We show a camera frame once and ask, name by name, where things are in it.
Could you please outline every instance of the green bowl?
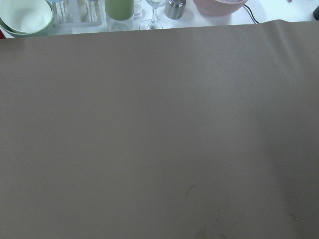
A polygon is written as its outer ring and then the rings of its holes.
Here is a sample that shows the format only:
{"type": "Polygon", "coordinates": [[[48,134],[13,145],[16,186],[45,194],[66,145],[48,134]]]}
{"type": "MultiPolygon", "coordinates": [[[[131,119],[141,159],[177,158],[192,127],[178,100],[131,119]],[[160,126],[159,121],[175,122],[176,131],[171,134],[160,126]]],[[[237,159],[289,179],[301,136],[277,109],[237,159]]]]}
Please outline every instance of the green bowl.
{"type": "Polygon", "coordinates": [[[53,27],[53,9],[51,3],[47,2],[51,8],[52,11],[52,17],[50,22],[41,30],[36,31],[36,32],[31,32],[31,33],[16,33],[11,31],[11,29],[2,21],[0,17],[0,26],[11,36],[13,37],[29,37],[29,36],[46,36],[48,35],[48,32],[50,31],[50,28],[53,27]]]}

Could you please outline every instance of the bowl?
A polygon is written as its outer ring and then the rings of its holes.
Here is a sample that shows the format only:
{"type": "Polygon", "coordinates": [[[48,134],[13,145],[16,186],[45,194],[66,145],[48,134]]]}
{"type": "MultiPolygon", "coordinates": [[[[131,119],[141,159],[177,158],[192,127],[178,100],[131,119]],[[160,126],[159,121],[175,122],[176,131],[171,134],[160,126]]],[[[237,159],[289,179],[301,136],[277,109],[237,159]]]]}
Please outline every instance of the bowl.
{"type": "Polygon", "coordinates": [[[53,11],[46,0],[1,0],[0,18],[15,33],[35,33],[46,28],[53,11]]]}
{"type": "Polygon", "coordinates": [[[198,11],[210,16],[225,16],[241,8],[247,0],[194,0],[198,11]]]}
{"type": "Polygon", "coordinates": [[[29,37],[29,36],[45,36],[49,33],[49,31],[51,30],[51,28],[53,27],[53,14],[52,14],[52,18],[50,20],[50,22],[41,30],[36,31],[36,32],[31,32],[31,33],[17,33],[14,32],[12,29],[10,29],[2,20],[2,18],[0,17],[0,26],[1,28],[6,31],[9,35],[13,36],[13,37],[29,37]]]}

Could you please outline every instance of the stacked bowls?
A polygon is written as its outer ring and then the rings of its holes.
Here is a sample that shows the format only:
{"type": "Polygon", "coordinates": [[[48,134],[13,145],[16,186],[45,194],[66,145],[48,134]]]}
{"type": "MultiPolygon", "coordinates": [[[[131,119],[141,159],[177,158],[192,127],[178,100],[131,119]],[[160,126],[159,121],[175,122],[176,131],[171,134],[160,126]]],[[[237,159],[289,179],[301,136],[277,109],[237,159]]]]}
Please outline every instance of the stacked bowls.
{"type": "Polygon", "coordinates": [[[13,37],[45,35],[52,25],[46,0],[0,0],[0,26],[13,37]]]}

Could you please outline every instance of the dish rack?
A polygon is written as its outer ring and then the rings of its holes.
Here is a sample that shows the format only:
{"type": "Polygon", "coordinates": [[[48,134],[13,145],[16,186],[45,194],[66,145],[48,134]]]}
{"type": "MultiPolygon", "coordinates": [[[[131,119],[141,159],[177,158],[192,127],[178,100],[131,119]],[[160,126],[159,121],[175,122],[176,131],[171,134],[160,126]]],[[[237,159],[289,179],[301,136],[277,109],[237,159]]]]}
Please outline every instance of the dish rack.
{"type": "Polygon", "coordinates": [[[100,0],[53,0],[52,9],[55,27],[94,26],[103,21],[100,0]]]}

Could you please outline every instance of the stainless steel container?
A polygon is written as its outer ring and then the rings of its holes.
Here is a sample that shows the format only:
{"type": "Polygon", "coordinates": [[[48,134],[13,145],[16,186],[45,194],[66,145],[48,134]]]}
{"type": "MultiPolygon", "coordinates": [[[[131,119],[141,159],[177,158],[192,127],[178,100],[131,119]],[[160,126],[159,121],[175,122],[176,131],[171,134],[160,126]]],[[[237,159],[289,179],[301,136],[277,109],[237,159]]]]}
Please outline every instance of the stainless steel container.
{"type": "Polygon", "coordinates": [[[184,12],[186,0],[169,0],[165,6],[165,14],[168,18],[177,20],[184,12]]]}

